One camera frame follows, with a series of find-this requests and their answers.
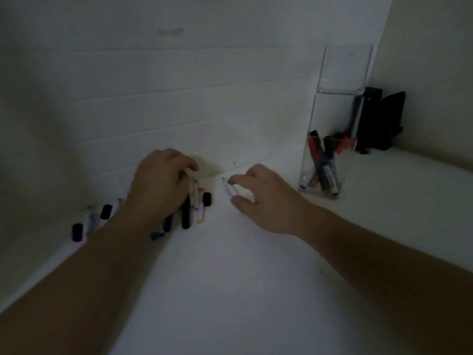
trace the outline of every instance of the person's left arm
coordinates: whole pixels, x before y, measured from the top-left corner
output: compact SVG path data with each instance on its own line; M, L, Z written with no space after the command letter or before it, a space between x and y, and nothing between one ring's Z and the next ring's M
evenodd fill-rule
M95 354L150 232L186 199L186 168L198 165L176 150L148 155L117 214L0 314L0 354Z

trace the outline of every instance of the hand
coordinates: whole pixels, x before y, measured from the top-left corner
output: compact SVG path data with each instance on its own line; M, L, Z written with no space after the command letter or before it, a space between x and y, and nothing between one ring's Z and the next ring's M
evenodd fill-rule
M123 210L139 223L160 224L186 200L186 168L199 170L193 158L175 149L154 150L140 162Z
M267 231L303 237L323 217L322 208L309 203L279 174L261 164L251 167L246 175L230 177L228 183L238 184L253 192L254 203L239 195L232 197L231 202Z

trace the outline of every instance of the person's right hand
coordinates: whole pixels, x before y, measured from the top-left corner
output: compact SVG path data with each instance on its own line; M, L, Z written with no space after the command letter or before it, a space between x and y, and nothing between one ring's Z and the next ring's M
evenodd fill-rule
M279 174L261 164L251 167L245 175L230 177L228 183L253 192L254 203L239 195L232 197L231 202L267 231L302 237L324 217L322 208L309 203Z

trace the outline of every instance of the forearm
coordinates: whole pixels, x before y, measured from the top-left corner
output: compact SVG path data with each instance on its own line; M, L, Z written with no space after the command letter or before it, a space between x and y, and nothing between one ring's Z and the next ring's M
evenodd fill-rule
M0 315L0 353L94 354L130 281L149 226L118 214Z
M300 238L434 352L473 350L473 274L329 211Z

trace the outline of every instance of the person's left hand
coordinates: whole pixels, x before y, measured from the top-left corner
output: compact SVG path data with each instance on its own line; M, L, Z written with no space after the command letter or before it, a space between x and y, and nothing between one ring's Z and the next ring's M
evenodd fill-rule
M197 162L175 149L155 150L136 170L123 210L133 221L156 225L186 200L189 176L185 169L198 171Z

